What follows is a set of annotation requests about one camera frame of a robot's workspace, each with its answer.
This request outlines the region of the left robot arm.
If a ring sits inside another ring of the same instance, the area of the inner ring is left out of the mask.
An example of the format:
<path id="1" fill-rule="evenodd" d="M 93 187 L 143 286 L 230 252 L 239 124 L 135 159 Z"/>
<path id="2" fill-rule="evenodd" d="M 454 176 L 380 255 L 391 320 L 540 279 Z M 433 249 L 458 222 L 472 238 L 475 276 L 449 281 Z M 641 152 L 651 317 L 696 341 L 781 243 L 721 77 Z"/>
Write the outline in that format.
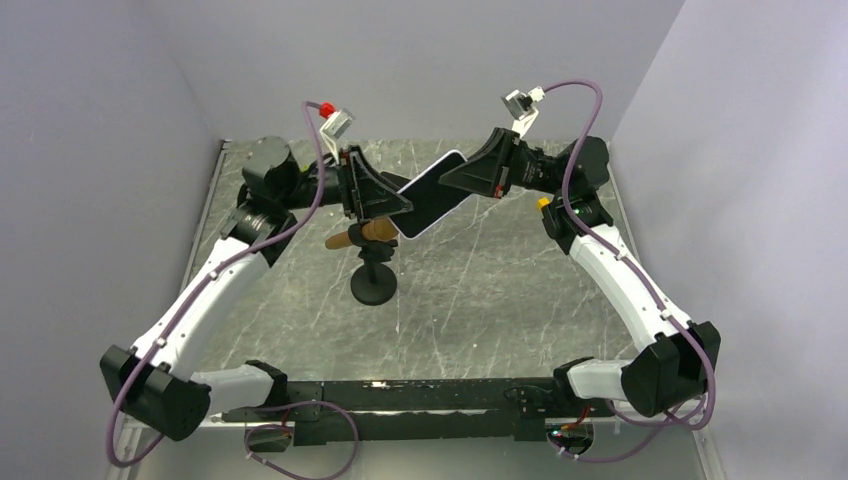
<path id="1" fill-rule="evenodd" d="M 321 205 L 340 204 L 359 222 L 412 207 L 400 194 L 407 178 L 377 171 L 357 145 L 305 167 L 277 136 L 250 143 L 245 155 L 236 207 L 203 267 L 131 348 L 112 346 L 100 360 L 120 411 L 174 441 L 211 414 L 250 408 L 272 420 L 285 411 L 288 377 L 281 370 L 256 360 L 215 372 L 198 365 L 235 303 L 282 257 L 299 222 L 295 211 L 311 208 L 317 194 Z"/>

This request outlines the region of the phone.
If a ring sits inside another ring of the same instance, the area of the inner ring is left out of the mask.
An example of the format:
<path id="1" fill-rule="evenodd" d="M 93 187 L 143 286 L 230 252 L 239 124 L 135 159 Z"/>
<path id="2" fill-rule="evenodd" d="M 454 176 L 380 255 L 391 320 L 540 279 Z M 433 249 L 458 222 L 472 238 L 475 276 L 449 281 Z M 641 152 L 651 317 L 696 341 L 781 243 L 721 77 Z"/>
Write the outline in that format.
<path id="1" fill-rule="evenodd" d="M 389 217 L 403 238 L 420 237 L 469 198 L 469 192 L 440 183 L 442 175 L 466 162 L 459 150 L 449 150 L 398 190 L 413 207 L 411 211 Z"/>

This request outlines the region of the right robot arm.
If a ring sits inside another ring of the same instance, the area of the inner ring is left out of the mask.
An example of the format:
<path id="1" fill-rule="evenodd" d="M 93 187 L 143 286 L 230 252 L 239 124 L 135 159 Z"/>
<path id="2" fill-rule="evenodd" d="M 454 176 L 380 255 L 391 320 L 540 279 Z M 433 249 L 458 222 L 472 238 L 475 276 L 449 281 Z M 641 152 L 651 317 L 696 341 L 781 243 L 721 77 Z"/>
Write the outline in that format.
<path id="1" fill-rule="evenodd" d="M 713 394 L 721 337 L 711 322 L 696 323 L 677 307 L 627 247 L 598 195 L 610 180 L 608 164 L 607 144 L 598 137 L 579 138 L 551 156 L 497 128 L 439 182 L 497 199 L 513 186 L 550 195 L 539 208 L 546 234 L 601 289 L 638 351 L 632 360 L 585 357 L 558 367 L 553 406 L 572 416 L 592 399 L 624 401 L 654 417 Z"/>

